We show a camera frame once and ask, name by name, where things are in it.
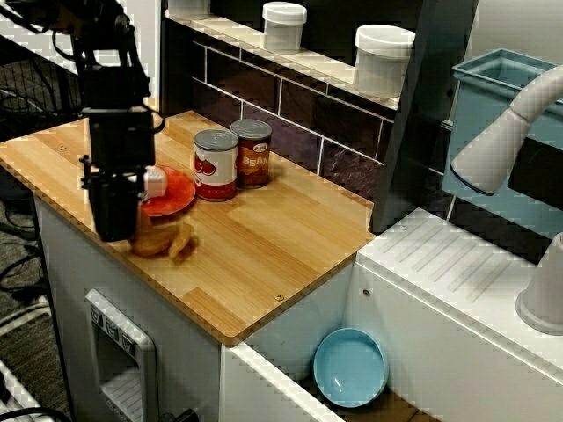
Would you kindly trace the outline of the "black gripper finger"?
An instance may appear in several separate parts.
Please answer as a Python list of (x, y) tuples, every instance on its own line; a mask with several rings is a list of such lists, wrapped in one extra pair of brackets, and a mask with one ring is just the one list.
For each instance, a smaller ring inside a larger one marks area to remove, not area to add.
[(109, 173), (91, 177), (90, 203), (95, 229), (103, 242), (127, 240), (135, 233), (138, 186)]

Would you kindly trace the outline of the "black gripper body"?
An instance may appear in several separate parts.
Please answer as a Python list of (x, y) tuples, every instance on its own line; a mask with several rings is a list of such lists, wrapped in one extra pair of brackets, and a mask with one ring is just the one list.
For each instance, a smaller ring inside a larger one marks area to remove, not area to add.
[(83, 188), (115, 187), (139, 196), (144, 173), (155, 163), (152, 111), (147, 107), (99, 109), (86, 107), (91, 153), (84, 156)]

